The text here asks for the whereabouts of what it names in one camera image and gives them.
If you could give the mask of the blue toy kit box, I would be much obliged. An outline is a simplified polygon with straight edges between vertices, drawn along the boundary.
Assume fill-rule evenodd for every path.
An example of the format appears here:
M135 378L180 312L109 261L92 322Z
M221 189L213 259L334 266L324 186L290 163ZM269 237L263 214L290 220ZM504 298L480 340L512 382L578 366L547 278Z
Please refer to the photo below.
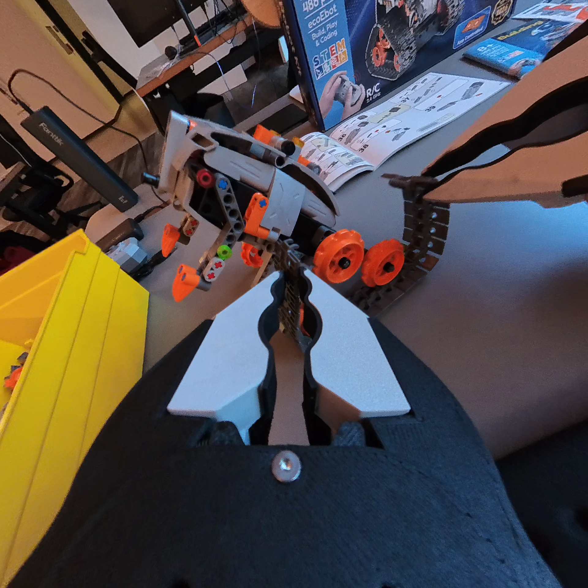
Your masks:
M492 30L516 1L277 1L309 119L326 130Z

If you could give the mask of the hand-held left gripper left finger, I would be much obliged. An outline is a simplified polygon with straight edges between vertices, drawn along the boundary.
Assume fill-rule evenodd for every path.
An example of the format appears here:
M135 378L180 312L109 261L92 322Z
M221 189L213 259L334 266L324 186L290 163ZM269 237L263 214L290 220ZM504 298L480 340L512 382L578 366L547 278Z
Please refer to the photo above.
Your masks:
M275 406L273 351L283 301L283 272L274 272L216 315L173 394L168 412L233 423L246 445L266 443L268 432L250 433L259 420L269 427Z

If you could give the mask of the grey orange toy brick vehicle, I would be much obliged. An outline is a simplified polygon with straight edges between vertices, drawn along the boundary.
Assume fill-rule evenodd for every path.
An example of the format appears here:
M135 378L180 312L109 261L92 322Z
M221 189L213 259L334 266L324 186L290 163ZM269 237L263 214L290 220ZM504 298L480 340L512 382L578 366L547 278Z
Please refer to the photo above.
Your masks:
M330 284L358 272L371 289L403 278L409 264L400 241L387 239L366 249L359 232L335 230L334 195L318 166L301 156L301 145L260 126L249 135L169 113L159 173L143 174L143 183L169 195L183 213L178 226L164 227L160 252L166 258L177 244L188 244L200 221L218 230L195 267L178 268L172 285L176 302L197 289L210 290L236 246L244 264L258 270L257 281L289 254Z

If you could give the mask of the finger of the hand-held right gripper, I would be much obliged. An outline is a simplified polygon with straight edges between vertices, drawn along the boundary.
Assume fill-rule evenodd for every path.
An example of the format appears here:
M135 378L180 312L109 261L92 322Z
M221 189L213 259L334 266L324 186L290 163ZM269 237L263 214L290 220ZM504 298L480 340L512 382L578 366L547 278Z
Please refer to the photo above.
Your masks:
M445 152L423 172L443 176L426 193L444 203L587 201L587 107L529 109Z
M422 175L439 176L499 144L524 138L542 123L587 103L587 27L580 26L468 128Z

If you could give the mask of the black power adapter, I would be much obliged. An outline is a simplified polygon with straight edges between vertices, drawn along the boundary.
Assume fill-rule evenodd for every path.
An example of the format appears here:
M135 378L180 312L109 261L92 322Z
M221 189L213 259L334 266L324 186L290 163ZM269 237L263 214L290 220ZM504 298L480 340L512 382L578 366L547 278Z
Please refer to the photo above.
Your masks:
M112 247L129 238L142 240L144 237L143 230L138 222L134 219L125 218L120 224L107 229L105 227L85 228L85 233L92 243L99 247L103 252L108 252Z

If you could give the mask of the black monitor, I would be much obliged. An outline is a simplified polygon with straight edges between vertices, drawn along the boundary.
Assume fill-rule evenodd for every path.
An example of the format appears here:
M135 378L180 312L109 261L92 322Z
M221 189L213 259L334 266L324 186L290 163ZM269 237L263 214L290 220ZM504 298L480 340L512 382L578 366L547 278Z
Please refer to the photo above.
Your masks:
M198 8L215 16L213 1L108 1L116 16L138 47L153 40L160 33Z

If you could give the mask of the yellow plastic storage bin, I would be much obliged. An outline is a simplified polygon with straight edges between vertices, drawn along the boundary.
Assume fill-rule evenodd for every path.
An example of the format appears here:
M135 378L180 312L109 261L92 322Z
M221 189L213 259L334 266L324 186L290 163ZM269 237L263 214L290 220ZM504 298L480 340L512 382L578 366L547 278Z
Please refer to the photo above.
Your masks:
M1 587L142 375L149 293L83 231L1 277ZM4 377L29 356L11 393Z

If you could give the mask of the orange grey sticker sheet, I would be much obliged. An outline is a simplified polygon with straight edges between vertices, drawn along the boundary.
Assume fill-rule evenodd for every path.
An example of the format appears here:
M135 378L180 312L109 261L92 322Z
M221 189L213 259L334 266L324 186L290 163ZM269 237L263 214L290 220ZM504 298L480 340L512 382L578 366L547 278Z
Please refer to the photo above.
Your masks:
M547 1L519 11L513 19L543 19L567 24L582 24L587 20L587 1Z

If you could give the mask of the grey toy battery box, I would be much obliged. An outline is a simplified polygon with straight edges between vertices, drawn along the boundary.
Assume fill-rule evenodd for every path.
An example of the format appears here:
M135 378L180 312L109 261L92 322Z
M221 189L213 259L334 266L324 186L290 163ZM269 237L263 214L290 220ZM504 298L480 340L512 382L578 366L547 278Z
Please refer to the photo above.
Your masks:
M139 241L134 237L112 246L107 251L107 256L129 275L142 268L149 259L148 254L139 246Z

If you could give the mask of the grey Fanttik tool case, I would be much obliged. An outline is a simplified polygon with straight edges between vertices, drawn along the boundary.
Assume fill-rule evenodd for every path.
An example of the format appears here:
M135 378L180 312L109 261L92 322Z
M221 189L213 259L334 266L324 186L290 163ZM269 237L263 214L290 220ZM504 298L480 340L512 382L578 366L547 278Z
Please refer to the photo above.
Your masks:
M49 107L34 111L21 126L119 211L138 203L138 195Z

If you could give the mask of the wood edged work table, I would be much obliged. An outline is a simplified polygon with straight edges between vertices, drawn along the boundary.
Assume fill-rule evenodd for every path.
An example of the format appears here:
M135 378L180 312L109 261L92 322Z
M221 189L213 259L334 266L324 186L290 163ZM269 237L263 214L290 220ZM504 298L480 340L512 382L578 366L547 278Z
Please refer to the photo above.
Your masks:
M254 19L252 15L246 13L243 19L240 19L235 24L222 30L216 37L205 42L201 48L196 48L194 51L176 57L172 61L170 61L165 55L160 55L141 69L135 92L138 96L144 98L147 94L166 84L182 71L188 70L191 65L197 63L201 59L208 59L211 62L214 62L216 58L212 56L212 52L226 43L231 43L236 35L245 32L246 28L253 23Z

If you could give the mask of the blue booklet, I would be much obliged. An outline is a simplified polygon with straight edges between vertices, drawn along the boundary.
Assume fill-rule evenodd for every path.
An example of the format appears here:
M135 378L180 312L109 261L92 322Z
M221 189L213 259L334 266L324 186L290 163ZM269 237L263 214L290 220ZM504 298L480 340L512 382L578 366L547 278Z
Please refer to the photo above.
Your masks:
M579 25L579 22L531 19L472 45L463 58L521 79Z

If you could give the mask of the grey desk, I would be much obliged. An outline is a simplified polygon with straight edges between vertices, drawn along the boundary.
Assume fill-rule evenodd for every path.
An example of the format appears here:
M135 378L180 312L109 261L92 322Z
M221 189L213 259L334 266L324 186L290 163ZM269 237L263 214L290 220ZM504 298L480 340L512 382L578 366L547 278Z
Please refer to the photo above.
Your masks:
M339 225L366 245L401 235L401 193L382 173L421 172L508 90L336 192ZM244 293L254 276L232 259L210 293L174 302L178 265L192 265L215 239L200 225L144 281L150 292L143 370L200 322ZM378 319L459 399L496 458L587 418L587 205L543 209L531 202L451 206L445 252L423 283ZM277 399L269 442L307 444L303 355L271 340Z

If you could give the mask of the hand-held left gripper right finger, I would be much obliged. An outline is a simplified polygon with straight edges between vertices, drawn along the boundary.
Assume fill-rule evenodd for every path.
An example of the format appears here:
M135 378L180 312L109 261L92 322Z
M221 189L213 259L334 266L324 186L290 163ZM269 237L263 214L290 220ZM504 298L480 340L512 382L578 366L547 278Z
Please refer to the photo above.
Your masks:
M310 444L329 445L344 422L409 413L368 316L310 270L299 292L311 337L302 404Z

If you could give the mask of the white instruction booklet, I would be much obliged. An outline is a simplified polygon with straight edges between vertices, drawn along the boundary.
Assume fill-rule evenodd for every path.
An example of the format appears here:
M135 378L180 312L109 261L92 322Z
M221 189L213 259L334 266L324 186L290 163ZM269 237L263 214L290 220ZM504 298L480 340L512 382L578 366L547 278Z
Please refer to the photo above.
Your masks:
M430 72L386 102L342 122L330 135L303 136L301 155L320 167L320 179L335 191L510 85Z

